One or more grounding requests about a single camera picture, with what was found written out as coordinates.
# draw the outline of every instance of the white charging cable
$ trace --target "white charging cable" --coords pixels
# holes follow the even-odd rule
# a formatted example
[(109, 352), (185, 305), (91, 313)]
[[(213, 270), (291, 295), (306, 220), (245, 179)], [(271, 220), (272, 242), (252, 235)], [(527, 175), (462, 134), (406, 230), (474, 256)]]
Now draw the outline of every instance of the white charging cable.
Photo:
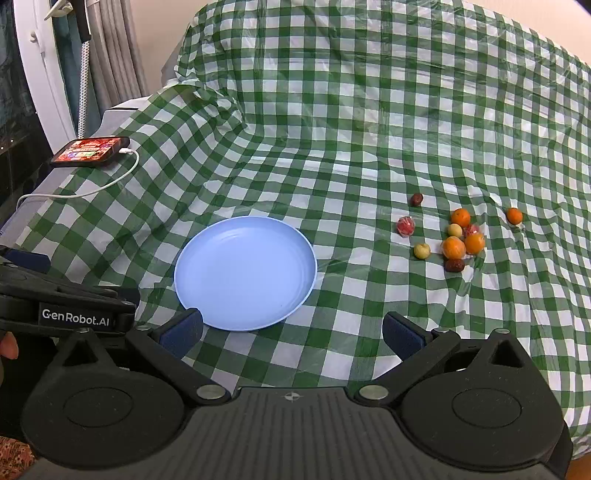
[(82, 197), (88, 197), (88, 195), (98, 193), (101, 190), (105, 190), (105, 189), (115, 185), (115, 183), (123, 180), (126, 176), (130, 175), (139, 165), (139, 154), (135, 150), (131, 150), (130, 148), (121, 148), (119, 150), (119, 153), (133, 153), (133, 155), (135, 155), (134, 166), (131, 167), (128, 171), (126, 171), (123, 175), (121, 175), (118, 179), (113, 180), (112, 182), (109, 182), (107, 185), (104, 185), (98, 189), (92, 190), (91, 192), (79, 193), (77, 195), (53, 195), (51, 193), (29, 193), (28, 195), (23, 195), (22, 197), (20, 197), (17, 200), (17, 208), (24, 199), (31, 198), (31, 197), (45, 197), (45, 198), (50, 198), (50, 199), (79, 199)]

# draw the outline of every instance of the red date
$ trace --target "red date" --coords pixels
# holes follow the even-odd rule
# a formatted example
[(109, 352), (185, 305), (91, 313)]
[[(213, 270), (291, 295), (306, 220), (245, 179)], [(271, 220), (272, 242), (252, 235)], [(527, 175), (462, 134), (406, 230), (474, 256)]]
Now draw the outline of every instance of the red date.
[(410, 205), (413, 207), (418, 207), (423, 202), (423, 195), (420, 193), (415, 193), (412, 197), (410, 197)]
[(464, 263), (463, 260), (446, 260), (443, 268), (445, 268), (445, 270), (448, 272), (457, 273), (457, 272), (461, 272), (462, 270), (464, 270), (465, 266), (466, 266), (466, 264)]

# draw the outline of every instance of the curtain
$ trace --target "curtain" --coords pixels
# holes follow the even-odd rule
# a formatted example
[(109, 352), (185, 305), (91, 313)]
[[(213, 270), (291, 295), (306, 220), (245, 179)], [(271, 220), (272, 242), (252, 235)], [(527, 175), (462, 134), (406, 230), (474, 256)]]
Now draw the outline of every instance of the curtain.
[(122, 0), (90, 0), (90, 72), (101, 112), (145, 93), (130, 49)]

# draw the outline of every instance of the person's hand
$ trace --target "person's hand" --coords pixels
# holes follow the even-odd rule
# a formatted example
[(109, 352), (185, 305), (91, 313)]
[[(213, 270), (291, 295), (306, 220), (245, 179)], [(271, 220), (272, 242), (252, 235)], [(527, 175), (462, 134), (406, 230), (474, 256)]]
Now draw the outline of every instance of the person's hand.
[(0, 356), (5, 356), (10, 360), (14, 360), (18, 357), (17, 339), (14, 338), (14, 335), (11, 332), (7, 332), (0, 342)]

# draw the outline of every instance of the red fruit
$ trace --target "red fruit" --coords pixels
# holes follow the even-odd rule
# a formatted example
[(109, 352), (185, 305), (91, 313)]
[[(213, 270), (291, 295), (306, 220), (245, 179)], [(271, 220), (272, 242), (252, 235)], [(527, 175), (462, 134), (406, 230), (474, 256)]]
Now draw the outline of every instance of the red fruit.
[(396, 223), (396, 229), (400, 236), (411, 236), (414, 233), (414, 220), (410, 217), (402, 217)]
[(446, 260), (445, 264), (443, 265), (443, 268), (447, 271), (447, 272), (461, 272), (462, 270), (464, 270), (464, 267), (466, 266), (466, 264), (464, 263), (463, 260), (461, 260), (460, 258), (454, 258), (454, 259), (449, 259)]
[(412, 197), (410, 197), (410, 205), (413, 207), (418, 207), (423, 202), (423, 195), (420, 193), (415, 193)]
[(480, 227), (475, 223), (471, 223), (466, 228), (464, 228), (464, 236), (473, 235), (474, 233), (480, 233)]

